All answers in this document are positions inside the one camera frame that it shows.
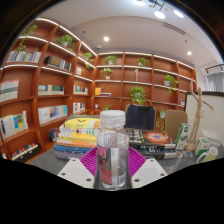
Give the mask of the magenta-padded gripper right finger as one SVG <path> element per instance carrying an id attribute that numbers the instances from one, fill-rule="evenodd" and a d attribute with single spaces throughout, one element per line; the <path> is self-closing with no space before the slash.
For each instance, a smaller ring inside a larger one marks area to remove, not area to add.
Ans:
<path id="1" fill-rule="evenodd" d="M 167 175 L 154 159 L 147 159 L 133 148 L 129 148 L 128 170 L 133 188 L 140 188 Z"/>

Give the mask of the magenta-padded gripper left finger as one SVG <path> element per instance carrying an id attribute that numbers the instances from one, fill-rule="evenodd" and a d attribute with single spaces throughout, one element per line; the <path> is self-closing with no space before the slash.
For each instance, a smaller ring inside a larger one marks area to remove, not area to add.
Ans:
<path id="1" fill-rule="evenodd" d="M 96 148 L 80 158 L 71 158 L 58 173 L 58 176 L 84 188 L 94 188 L 97 173 Z"/>

